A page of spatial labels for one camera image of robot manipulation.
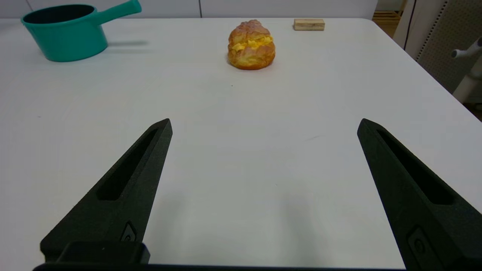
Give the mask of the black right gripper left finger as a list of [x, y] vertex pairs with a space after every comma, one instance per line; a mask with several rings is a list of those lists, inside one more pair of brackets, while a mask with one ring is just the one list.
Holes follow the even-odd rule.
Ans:
[[75, 241], [141, 242], [171, 138], [169, 119], [151, 125], [43, 238], [45, 260]]

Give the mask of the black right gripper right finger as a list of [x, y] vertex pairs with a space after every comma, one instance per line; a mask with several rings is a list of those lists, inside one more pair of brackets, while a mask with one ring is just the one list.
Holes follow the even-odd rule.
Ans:
[[357, 136], [408, 271], [480, 271], [482, 216], [387, 129]]

